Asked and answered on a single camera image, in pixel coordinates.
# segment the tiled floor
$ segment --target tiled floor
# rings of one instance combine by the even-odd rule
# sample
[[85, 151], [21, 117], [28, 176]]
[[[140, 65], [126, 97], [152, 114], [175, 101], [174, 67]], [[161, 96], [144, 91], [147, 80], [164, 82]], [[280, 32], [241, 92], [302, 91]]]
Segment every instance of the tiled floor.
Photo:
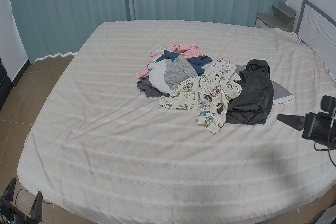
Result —
[[[8, 96], [0, 111], [0, 191], [5, 189], [11, 178], [18, 178], [16, 169], [26, 136], [49, 93], [72, 58], [72, 55], [68, 55], [35, 61]], [[15, 196], [20, 188], [23, 187], [17, 182]], [[33, 200], [34, 196], [28, 191], [20, 191], [16, 203], [21, 211], [29, 215]], [[261, 223], [302, 224], [312, 219], [317, 212], [333, 205], [335, 201], [336, 186], [308, 205]], [[43, 219], [45, 224], [92, 224], [57, 205], [45, 203]]]

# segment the black garment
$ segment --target black garment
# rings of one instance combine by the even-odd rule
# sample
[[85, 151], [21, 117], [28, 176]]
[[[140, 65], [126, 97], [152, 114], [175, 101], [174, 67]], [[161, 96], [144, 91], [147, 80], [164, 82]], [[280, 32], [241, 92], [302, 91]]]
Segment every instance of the black garment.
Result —
[[163, 92], [160, 92], [158, 89], [154, 88], [153, 85], [149, 82], [148, 77], [141, 78], [136, 86], [140, 92], [146, 92], [146, 97], [161, 97], [164, 95]]
[[226, 123], [265, 124], [273, 105], [271, 69], [265, 60], [250, 60], [239, 72], [238, 82], [243, 90], [237, 98], [230, 100]]

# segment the headboard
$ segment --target headboard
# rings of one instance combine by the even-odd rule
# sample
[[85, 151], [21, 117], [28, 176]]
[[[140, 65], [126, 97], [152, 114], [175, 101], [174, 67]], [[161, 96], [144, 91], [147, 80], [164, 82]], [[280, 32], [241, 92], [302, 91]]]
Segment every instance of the headboard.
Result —
[[303, 0], [295, 33], [319, 54], [332, 73], [331, 77], [334, 78], [336, 75], [336, 22], [308, 0]]

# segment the cartoon print shirt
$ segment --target cartoon print shirt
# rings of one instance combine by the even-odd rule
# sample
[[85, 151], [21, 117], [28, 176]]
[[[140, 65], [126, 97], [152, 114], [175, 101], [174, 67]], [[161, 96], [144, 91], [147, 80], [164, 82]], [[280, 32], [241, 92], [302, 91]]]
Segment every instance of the cartoon print shirt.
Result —
[[168, 109], [201, 109], [196, 124], [205, 125], [212, 134], [224, 127], [231, 99], [242, 91], [236, 66], [224, 58], [212, 62], [204, 75], [183, 81], [170, 96], [162, 96], [159, 104]]

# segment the fitted sheet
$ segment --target fitted sheet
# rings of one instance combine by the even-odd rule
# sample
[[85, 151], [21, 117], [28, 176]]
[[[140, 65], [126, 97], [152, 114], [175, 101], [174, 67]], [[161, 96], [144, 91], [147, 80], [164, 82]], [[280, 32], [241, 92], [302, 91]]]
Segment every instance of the fitted sheet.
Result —
[[[168, 42], [192, 41], [214, 60], [265, 59], [271, 79], [296, 96], [265, 125], [212, 135], [198, 111], [146, 98], [135, 72]], [[50, 93], [24, 144], [17, 174], [31, 193], [91, 221], [255, 223], [323, 195], [335, 183], [328, 155], [278, 113], [318, 112], [336, 87], [323, 62], [295, 36], [190, 21], [100, 25]]]

